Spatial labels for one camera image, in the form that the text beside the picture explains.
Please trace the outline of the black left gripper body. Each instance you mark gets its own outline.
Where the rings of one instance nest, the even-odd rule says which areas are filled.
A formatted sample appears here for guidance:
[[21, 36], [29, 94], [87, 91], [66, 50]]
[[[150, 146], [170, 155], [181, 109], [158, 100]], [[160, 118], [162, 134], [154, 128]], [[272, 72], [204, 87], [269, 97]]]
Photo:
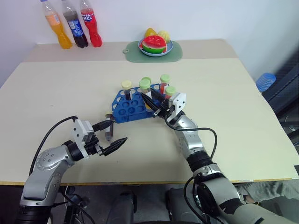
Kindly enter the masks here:
[[99, 145], [99, 139], [96, 134], [93, 134], [90, 141], [85, 143], [84, 146], [88, 156], [98, 154], [99, 156], [103, 155], [103, 147]]

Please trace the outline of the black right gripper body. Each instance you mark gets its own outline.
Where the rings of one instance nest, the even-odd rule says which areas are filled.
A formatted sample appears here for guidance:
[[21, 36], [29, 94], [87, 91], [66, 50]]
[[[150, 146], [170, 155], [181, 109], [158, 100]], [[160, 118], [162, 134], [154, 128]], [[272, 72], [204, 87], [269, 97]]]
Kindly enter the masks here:
[[168, 118], [175, 111], [175, 106], [169, 106], [168, 102], [162, 102], [153, 113], [153, 117]]

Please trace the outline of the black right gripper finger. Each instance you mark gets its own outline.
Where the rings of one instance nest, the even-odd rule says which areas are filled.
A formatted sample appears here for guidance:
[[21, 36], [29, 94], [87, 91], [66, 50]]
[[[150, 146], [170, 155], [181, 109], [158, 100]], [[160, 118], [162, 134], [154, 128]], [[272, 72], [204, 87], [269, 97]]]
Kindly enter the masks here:
[[151, 89], [151, 101], [155, 106], [169, 106], [169, 100], [155, 89]]
[[142, 98], [143, 98], [145, 104], [148, 105], [153, 111], [155, 111], [157, 109], [157, 106], [155, 106], [152, 103], [151, 98], [149, 96], [147, 96], [146, 94], [142, 93]]

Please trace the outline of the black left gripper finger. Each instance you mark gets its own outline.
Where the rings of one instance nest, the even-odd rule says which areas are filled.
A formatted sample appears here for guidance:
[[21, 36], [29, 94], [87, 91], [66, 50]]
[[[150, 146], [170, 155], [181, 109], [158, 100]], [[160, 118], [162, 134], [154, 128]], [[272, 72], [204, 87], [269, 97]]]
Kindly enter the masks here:
[[115, 121], [114, 120], [104, 120], [97, 124], [92, 125], [93, 131], [102, 131], [108, 127], [110, 127]]
[[104, 155], [104, 156], [108, 156], [108, 155], [110, 155], [111, 153], [113, 153], [113, 152], [115, 152], [116, 150], [118, 150], [126, 141], [127, 141], [127, 137], [125, 137], [125, 138], [122, 138], [122, 139], [118, 139], [118, 140], [116, 140], [116, 141], [114, 141], [114, 142], [112, 142], [111, 144], [110, 144], [110, 146], [108, 146], [108, 147], [106, 147], [106, 148], [104, 148], [103, 150], [102, 150], [102, 154]]

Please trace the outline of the person's bare hand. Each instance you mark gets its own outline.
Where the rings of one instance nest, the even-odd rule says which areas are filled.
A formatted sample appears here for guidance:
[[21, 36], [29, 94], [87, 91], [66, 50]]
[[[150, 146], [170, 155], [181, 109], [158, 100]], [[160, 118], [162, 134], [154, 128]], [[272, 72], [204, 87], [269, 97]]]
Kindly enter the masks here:
[[259, 204], [259, 202], [254, 201], [254, 199], [249, 195], [243, 195], [242, 197], [246, 204], [255, 204], [255, 205]]

